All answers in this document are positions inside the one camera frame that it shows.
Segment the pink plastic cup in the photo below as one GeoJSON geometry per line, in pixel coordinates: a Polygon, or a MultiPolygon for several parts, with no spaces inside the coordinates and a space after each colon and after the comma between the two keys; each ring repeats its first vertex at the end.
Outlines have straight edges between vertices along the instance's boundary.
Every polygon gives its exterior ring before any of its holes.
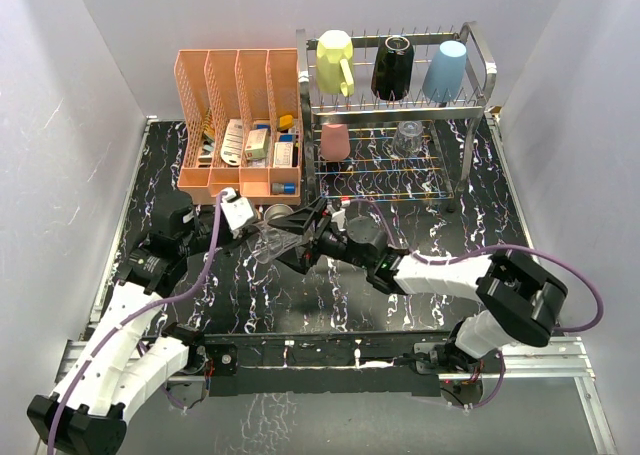
{"type": "Polygon", "coordinates": [[[321,156],[329,162],[346,159],[351,152],[349,130],[346,124],[325,124],[320,138],[321,156]]]}

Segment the stainless steel cup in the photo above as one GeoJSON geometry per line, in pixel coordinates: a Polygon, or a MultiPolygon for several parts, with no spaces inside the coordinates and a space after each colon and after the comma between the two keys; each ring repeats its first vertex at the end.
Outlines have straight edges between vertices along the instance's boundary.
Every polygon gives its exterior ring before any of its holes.
{"type": "Polygon", "coordinates": [[[270,205],[264,211],[264,220],[266,222],[286,217],[294,212],[293,208],[286,204],[274,204],[270,205]]]}

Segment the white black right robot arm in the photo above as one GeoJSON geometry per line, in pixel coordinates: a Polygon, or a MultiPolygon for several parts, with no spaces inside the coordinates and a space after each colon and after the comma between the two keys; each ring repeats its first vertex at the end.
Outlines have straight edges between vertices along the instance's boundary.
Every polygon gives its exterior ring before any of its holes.
{"type": "Polygon", "coordinates": [[[347,219],[324,199],[265,220],[265,249],[304,274],[322,256],[359,267],[388,295],[442,294],[476,299],[484,309],[459,321],[446,341],[413,359],[422,368],[466,372],[505,345],[548,344],[566,300],[566,285],[520,246],[486,247],[458,258],[427,257],[394,247],[389,231],[367,216],[347,219]]]}

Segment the clear ribbed glass cup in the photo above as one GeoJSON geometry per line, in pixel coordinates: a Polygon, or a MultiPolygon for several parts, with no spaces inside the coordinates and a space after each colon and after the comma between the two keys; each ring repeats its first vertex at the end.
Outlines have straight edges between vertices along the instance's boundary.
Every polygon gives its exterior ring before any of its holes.
{"type": "Polygon", "coordinates": [[[416,156],[421,150],[423,135],[424,128],[421,122],[399,122],[392,143],[394,153],[402,158],[416,156]]]}

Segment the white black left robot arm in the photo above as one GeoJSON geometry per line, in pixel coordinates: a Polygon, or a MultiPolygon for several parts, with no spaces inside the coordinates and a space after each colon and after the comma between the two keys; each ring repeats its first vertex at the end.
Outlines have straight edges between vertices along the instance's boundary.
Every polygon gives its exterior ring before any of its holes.
{"type": "Polygon", "coordinates": [[[169,304],[195,297],[216,250],[242,242],[258,218],[252,202],[225,188],[211,213],[197,214],[189,194],[156,200],[150,228],[122,261],[111,301],[82,353],[27,416],[50,454],[115,454],[136,412],[180,370],[200,371],[207,351],[198,335],[161,336],[138,360],[150,323],[169,304]]]}

